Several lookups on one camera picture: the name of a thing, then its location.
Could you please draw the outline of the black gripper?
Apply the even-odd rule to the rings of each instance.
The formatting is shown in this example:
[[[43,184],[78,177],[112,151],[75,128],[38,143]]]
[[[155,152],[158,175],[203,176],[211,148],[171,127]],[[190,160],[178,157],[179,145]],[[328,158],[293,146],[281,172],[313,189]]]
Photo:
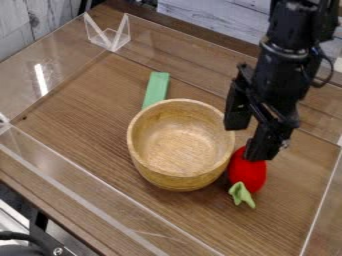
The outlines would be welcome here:
[[[305,98],[320,65],[322,50],[281,48],[271,40],[261,41],[255,68],[238,65],[225,109],[225,128],[243,130],[251,116],[258,126],[247,140],[243,158],[251,162],[273,160],[299,126],[298,102]]]

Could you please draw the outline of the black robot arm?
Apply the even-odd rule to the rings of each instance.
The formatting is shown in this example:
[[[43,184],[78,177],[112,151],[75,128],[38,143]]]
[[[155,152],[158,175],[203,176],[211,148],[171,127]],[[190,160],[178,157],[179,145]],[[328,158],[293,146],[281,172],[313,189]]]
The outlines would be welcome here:
[[[316,77],[321,64],[330,61],[321,44],[333,39],[338,25],[338,0],[271,0],[258,61],[238,65],[223,119],[229,131],[258,121],[243,151],[251,162],[274,159],[289,146],[299,127],[298,102],[310,88],[330,82]]]

